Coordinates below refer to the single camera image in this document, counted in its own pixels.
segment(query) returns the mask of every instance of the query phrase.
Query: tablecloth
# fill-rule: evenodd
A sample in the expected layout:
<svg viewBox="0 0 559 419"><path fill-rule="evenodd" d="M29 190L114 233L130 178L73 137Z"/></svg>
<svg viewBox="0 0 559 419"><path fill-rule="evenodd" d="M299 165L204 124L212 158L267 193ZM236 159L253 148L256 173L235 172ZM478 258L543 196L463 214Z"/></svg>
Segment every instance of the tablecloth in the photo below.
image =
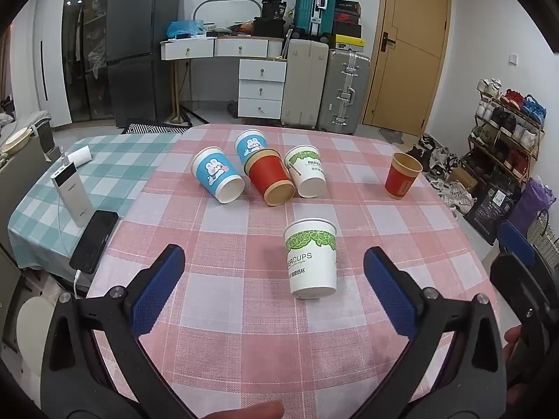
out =
<svg viewBox="0 0 559 419"><path fill-rule="evenodd" d="M116 211L123 217L178 134L130 134L84 138L72 145L74 152L86 145L93 159L78 168L93 206ZM58 193L50 176L61 166L53 162L27 193L8 223L8 235L20 268L40 266L49 273L74 279L58 232ZM78 228L60 202L60 229L64 244L72 254L84 228ZM80 285L89 286L83 275Z"/></svg>
<svg viewBox="0 0 559 419"><path fill-rule="evenodd" d="M219 146L239 172L237 135L248 127L205 125L181 136L132 205L101 260L89 291L128 285L169 243L186 269L152 332L146 352L198 417L280 398L286 418L349 417L372 393L407 339L393 330L363 275L363 254L381 246L420 287L470 301L495 294L466 236L424 177L402 201L384 181L397 148L330 133L259 127L282 155L297 145L320 150L328 191L317 199L265 205L244 176L242 196L222 205L191 175L192 157ZM321 217L339 233L337 292L314 301L290 295L283 230ZM450 337L437 350L417 395L438 373ZM132 396L104 337L107 366Z"/></svg>

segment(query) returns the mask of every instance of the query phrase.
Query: refrigerator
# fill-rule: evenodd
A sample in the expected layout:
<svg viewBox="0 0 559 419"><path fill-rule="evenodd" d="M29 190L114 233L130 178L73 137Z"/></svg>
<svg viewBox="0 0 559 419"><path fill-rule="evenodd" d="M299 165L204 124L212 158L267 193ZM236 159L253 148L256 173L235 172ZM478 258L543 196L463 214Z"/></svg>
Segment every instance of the refrigerator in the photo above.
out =
<svg viewBox="0 0 559 419"><path fill-rule="evenodd" d="M117 127L171 116L170 62L159 43L177 20L179 0L108 0L107 69Z"/></svg>

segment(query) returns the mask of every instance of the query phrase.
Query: doormat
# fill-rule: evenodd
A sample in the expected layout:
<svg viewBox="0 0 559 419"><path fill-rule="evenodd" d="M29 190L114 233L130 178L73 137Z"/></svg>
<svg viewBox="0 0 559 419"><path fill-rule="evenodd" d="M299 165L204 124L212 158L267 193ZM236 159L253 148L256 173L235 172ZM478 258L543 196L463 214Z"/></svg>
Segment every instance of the doormat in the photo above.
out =
<svg viewBox="0 0 559 419"><path fill-rule="evenodd" d="M398 131L393 131L392 129L385 129L384 127L378 128L378 133L380 136L386 140L388 143L403 145L404 140L402 139L402 133Z"/></svg>
<svg viewBox="0 0 559 419"><path fill-rule="evenodd" d="M155 123L149 119L129 119L122 134L183 134L190 128L179 124Z"/></svg>

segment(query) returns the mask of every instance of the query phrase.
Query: green suitcase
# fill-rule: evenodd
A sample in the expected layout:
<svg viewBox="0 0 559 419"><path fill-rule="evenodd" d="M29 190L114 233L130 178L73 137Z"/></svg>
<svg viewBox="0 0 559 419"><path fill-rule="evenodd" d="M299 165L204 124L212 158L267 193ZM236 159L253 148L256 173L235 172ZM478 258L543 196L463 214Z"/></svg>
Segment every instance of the green suitcase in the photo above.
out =
<svg viewBox="0 0 559 419"><path fill-rule="evenodd" d="M296 0L293 24L310 36L331 34L335 6L336 0Z"/></svg>

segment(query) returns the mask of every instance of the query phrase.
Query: black smartphone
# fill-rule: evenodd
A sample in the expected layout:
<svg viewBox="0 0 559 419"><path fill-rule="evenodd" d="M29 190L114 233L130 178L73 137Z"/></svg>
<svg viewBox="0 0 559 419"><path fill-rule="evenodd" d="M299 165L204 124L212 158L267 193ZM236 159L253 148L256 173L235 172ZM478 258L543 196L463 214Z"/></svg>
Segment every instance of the black smartphone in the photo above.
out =
<svg viewBox="0 0 559 419"><path fill-rule="evenodd" d="M70 268L93 273L117 222L118 214L114 211L95 211L72 253Z"/></svg>

